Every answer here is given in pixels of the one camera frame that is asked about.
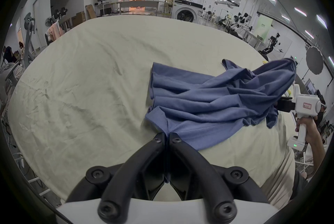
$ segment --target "white tablecloth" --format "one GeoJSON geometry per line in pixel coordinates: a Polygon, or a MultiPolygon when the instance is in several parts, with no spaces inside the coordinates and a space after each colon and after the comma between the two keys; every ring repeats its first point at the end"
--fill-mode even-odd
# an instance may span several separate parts
{"type": "MultiPolygon", "coordinates": [[[[40,179],[66,199],[87,169],[125,162],[156,134],[144,121],[153,62],[217,76],[224,58],[252,70],[264,60],[240,39],[194,23],[139,15],[88,20],[24,72],[8,110],[14,138],[40,179]]],[[[262,186],[289,156],[294,128],[291,115],[280,113],[272,129],[265,120],[243,127],[201,154],[211,164],[245,168],[262,186]]],[[[284,177],[293,182],[291,167],[284,165],[284,177]]],[[[280,203],[291,192],[289,184],[280,190],[280,203]]]]}

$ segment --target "washing machine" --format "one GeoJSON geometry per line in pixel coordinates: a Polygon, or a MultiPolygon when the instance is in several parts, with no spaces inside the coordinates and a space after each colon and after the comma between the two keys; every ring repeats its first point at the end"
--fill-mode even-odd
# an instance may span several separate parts
{"type": "Polygon", "coordinates": [[[172,18],[198,24],[202,8],[203,5],[189,0],[174,0],[172,18]]]}

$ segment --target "desk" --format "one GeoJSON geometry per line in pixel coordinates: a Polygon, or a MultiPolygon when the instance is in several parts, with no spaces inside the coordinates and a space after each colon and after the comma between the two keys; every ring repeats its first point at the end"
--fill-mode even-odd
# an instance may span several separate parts
{"type": "Polygon", "coordinates": [[[114,5],[115,4],[117,4],[118,2],[105,2],[105,3],[102,3],[102,4],[98,4],[98,5],[94,5],[94,7],[96,8],[96,9],[98,9],[98,10],[103,10],[103,15],[105,14],[105,9],[106,8],[111,8],[112,7],[112,13],[115,13],[115,7],[114,7],[114,5]]]}
{"type": "Polygon", "coordinates": [[[255,46],[253,47],[253,48],[256,49],[256,50],[259,48],[259,45],[260,45],[261,43],[263,43],[263,41],[262,41],[261,39],[257,38],[253,33],[249,32],[249,31],[246,31],[245,35],[246,35],[246,37],[245,37],[244,41],[247,40],[248,35],[250,35],[252,38],[254,38],[254,39],[256,40],[255,46]]]}

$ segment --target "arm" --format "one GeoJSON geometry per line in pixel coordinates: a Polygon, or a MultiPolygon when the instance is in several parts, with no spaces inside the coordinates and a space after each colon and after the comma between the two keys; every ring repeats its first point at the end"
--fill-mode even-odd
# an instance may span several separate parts
{"type": "Polygon", "coordinates": [[[325,157],[325,149],[322,144],[322,139],[320,136],[319,131],[317,130],[317,126],[312,118],[301,118],[297,121],[297,128],[296,131],[299,130],[299,125],[305,124],[306,125],[306,138],[305,140],[310,144],[313,154],[313,173],[309,176],[312,176],[317,169],[319,168],[322,160],[325,157]]]}

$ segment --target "pink cloth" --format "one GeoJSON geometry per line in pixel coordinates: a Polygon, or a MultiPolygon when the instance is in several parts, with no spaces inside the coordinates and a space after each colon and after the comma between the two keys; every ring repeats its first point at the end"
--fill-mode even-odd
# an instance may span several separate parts
{"type": "Polygon", "coordinates": [[[64,35],[64,30],[62,30],[58,24],[58,21],[49,27],[47,33],[50,35],[52,41],[55,41],[57,38],[60,38],[64,35]]]}

